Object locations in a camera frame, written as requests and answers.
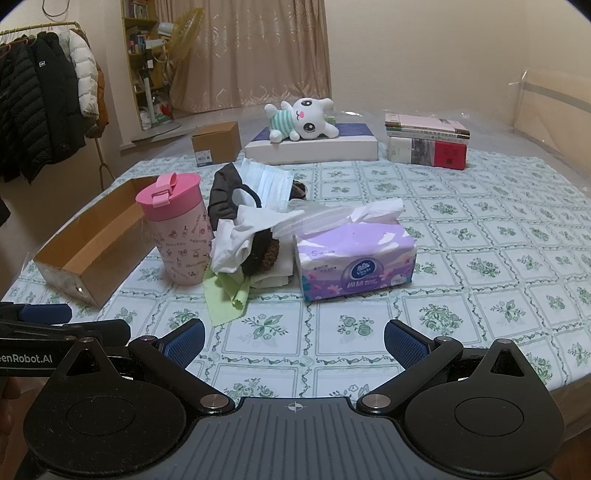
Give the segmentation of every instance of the white face mask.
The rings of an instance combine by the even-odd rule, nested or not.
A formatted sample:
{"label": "white face mask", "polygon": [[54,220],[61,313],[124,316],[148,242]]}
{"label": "white face mask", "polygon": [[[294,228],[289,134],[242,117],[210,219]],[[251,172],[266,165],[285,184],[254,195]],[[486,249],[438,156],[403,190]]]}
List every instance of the white face mask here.
{"label": "white face mask", "polygon": [[[242,182],[259,196],[263,208],[277,212],[285,209],[294,181],[293,172],[245,158],[239,174]],[[235,190],[232,199],[237,205],[255,206],[252,197],[242,190]]]}

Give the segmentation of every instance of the screw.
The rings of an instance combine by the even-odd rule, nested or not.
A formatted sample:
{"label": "screw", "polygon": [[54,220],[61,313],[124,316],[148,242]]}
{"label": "screw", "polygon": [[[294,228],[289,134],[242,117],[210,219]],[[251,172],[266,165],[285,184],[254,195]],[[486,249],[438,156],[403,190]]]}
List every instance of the screw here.
{"label": "screw", "polygon": [[228,397],[225,395],[220,395],[218,393],[212,393],[209,395],[205,395],[201,398],[201,405],[209,410],[219,410],[220,408],[224,408],[228,405],[230,401]]}
{"label": "screw", "polygon": [[361,402],[367,407],[371,408],[372,410],[379,410],[381,408],[386,408],[390,405],[391,400],[386,395],[381,395],[379,393],[369,394],[363,397]]}

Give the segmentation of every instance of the white plush bunny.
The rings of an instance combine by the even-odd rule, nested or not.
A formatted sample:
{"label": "white plush bunny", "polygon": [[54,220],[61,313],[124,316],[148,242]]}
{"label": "white plush bunny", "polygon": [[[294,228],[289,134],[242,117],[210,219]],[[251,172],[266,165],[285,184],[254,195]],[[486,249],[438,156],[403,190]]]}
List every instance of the white plush bunny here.
{"label": "white plush bunny", "polygon": [[330,98],[317,100],[315,98],[301,98],[294,106],[288,102],[281,102],[281,110],[268,103],[265,113],[269,119],[269,140],[279,143],[284,138],[297,142],[300,138],[313,140],[320,134],[329,138],[339,136],[339,130],[326,122],[324,112],[332,109],[334,103]]}

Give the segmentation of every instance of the red book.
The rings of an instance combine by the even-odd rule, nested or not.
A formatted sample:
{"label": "red book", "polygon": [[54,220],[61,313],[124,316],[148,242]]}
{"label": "red book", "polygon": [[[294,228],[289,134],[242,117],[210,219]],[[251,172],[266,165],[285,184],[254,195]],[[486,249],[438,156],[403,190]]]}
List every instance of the red book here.
{"label": "red book", "polygon": [[430,167],[466,168],[467,146],[439,140],[390,137],[388,139],[390,161],[428,165]]}

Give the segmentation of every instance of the bunny ear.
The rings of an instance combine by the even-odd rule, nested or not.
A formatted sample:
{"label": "bunny ear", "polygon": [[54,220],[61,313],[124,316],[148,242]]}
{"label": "bunny ear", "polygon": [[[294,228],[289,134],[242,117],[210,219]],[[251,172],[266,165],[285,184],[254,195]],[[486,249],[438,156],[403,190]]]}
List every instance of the bunny ear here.
{"label": "bunny ear", "polygon": [[323,98],[322,100],[318,100],[322,105],[323,110],[329,110],[335,106],[335,103],[330,98]]}

